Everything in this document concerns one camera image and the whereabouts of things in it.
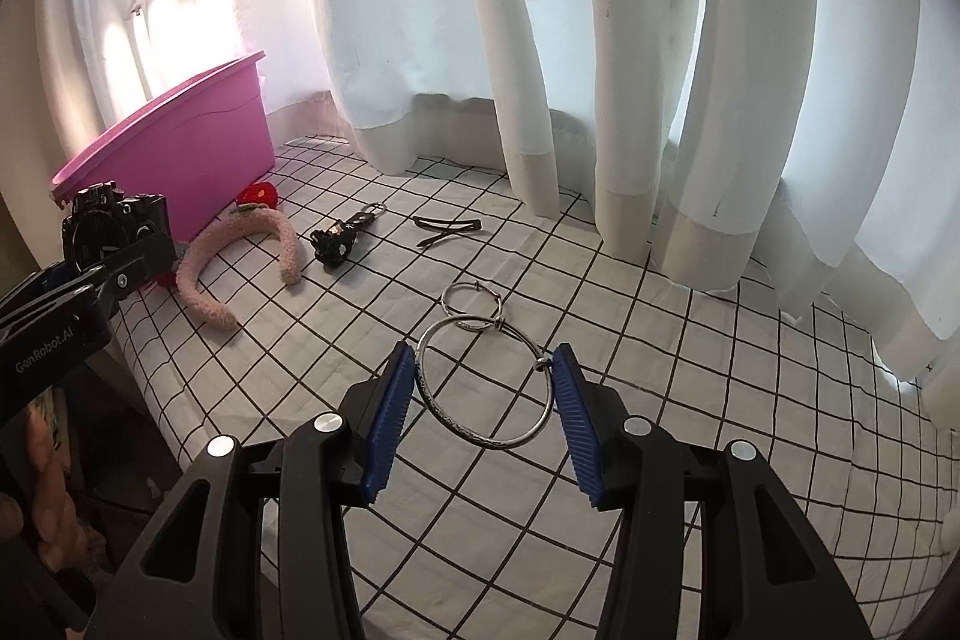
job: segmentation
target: black keychain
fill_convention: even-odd
[[[480,221],[476,218],[473,220],[438,220],[438,218],[421,218],[419,215],[414,215],[413,221],[416,228],[425,228],[430,231],[439,232],[439,234],[435,234],[433,237],[421,239],[420,242],[416,243],[417,247],[422,247],[424,250],[440,242],[441,239],[453,237],[457,234],[464,234],[469,231],[480,231],[482,228]]]
[[[357,232],[364,226],[373,223],[379,215],[383,215],[387,208],[378,203],[367,204],[360,212],[349,220],[337,220],[326,231],[310,233],[310,244],[313,245],[314,256],[328,269],[335,269],[347,260],[350,250],[357,239]]]

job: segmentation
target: ridged blue rubber pad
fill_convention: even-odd
[[[406,420],[410,397],[414,392],[415,378],[414,350],[410,345],[404,345],[403,355],[388,379],[387,390],[373,419],[370,436],[367,437],[367,468],[360,485],[367,501],[375,500],[377,492],[387,487],[394,456],[397,456],[397,446],[400,445],[403,421]]]
[[[569,350],[569,345],[560,345],[560,348]],[[563,424],[563,435],[573,461],[573,471],[577,475],[577,485],[589,496],[590,504],[597,507],[606,490],[603,483],[600,440],[590,423],[568,354],[560,348],[553,352],[550,367],[560,423]]]

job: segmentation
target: red crochet flower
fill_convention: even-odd
[[[277,208],[277,201],[280,199],[272,183],[253,183],[237,196],[237,204],[266,204],[272,210]]]

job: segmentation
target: pink plastic bin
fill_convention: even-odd
[[[274,165],[256,62],[210,68],[93,140],[51,183],[54,201],[116,180],[127,196],[162,194],[176,242],[189,242]]]

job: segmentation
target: pink fuzzy headband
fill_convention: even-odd
[[[184,297],[186,306],[194,316],[219,329],[236,329],[239,322],[209,293],[201,292],[197,280],[203,268],[224,247],[249,234],[266,231],[280,240],[280,280],[291,286],[301,277],[302,248],[299,237],[284,213],[270,209],[254,209],[229,215],[200,232],[190,242],[184,261],[176,270],[176,288]]]

